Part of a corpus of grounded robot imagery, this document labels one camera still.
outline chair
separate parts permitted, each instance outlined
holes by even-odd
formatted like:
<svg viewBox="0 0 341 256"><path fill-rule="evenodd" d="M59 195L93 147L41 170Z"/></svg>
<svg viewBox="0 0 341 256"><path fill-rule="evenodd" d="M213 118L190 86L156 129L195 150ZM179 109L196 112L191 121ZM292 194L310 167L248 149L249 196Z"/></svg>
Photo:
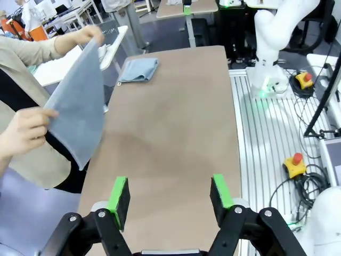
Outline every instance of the chair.
<svg viewBox="0 0 341 256"><path fill-rule="evenodd" d="M308 16L306 16L302 21L304 21L304 28L303 28L303 34L301 41L298 45L298 48L285 48L283 51L286 52L296 52L302 55L307 55L309 53L313 53L313 50L315 50L323 41L324 37L326 36L331 18L332 18L332 11L335 5L334 0L322 0L318 7L312 11ZM316 41L310 45L305 45L305 40L308 33L309 28L309 22L310 21L316 21L321 24L321 30L320 35L316 39Z"/></svg>

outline hand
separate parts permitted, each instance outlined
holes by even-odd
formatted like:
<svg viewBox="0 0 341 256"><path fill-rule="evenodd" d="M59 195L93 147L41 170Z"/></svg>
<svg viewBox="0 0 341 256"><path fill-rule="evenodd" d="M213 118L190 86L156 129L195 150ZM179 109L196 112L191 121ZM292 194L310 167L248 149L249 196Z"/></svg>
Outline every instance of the hand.
<svg viewBox="0 0 341 256"><path fill-rule="evenodd" d="M45 143L49 118L58 113L42 108L27 108L15 113L7 129L0 134L0 158L20 155Z"/></svg>
<svg viewBox="0 0 341 256"><path fill-rule="evenodd" d="M77 44L85 44L95 38L98 45L101 46L104 41L104 35L98 26L86 26L79 31L73 32L73 37Z"/></svg>

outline blue folded towel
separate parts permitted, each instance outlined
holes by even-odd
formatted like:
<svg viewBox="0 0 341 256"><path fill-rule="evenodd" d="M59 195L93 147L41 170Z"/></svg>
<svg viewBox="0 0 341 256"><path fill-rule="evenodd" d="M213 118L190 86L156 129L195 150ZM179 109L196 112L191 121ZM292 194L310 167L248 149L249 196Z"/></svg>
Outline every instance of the blue folded towel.
<svg viewBox="0 0 341 256"><path fill-rule="evenodd" d="M151 80L159 65L157 58L144 58L127 62L119 82L147 82Z"/></svg>

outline red button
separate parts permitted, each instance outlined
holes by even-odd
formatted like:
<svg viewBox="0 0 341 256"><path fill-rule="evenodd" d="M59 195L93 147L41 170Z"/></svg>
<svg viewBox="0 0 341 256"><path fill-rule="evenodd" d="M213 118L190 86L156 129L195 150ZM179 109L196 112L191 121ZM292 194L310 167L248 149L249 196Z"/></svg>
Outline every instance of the red button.
<svg viewBox="0 0 341 256"><path fill-rule="evenodd" d="M305 82L308 82L308 81L311 80L311 78L313 78L312 75L311 75L310 73L307 73L307 74L305 75L305 77L304 77L304 81L305 81Z"/></svg>
<svg viewBox="0 0 341 256"><path fill-rule="evenodd" d="M303 159L303 155L301 153L294 154L293 164L298 165L302 161L302 159Z"/></svg>

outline fingers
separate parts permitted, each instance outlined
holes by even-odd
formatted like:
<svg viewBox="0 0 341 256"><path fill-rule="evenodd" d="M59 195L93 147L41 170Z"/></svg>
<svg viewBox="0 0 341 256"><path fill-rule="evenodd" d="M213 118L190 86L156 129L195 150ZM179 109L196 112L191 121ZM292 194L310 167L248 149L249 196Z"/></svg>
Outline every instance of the fingers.
<svg viewBox="0 0 341 256"><path fill-rule="evenodd" d="M18 112L19 115L19 128L26 129L32 127L38 127L42 125L48 125L49 117L55 118L58 116L58 112L51 109L42 108L28 108Z"/></svg>
<svg viewBox="0 0 341 256"><path fill-rule="evenodd" d="M85 31L87 32L89 38L89 41L92 38L95 38L95 40L97 41L97 43L99 45L102 45L104 42L104 35L103 32L101 31L101 29L98 26L87 26L85 27Z"/></svg>
<svg viewBox="0 0 341 256"><path fill-rule="evenodd" d="M35 115L45 115L46 117L53 117L53 118L58 116L57 111L53 109L44 109L41 107L21 109L17 113L21 117L26 117L26 118L35 116Z"/></svg>
<svg viewBox="0 0 341 256"><path fill-rule="evenodd" d="M46 133L47 128L45 126L35 127L25 132L25 139L34 140L43 137Z"/></svg>
<svg viewBox="0 0 341 256"><path fill-rule="evenodd" d="M28 151L35 149L35 148L38 148L38 147L42 146L44 143L45 143L45 137L30 140L30 141L28 141L28 144L27 144Z"/></svg>

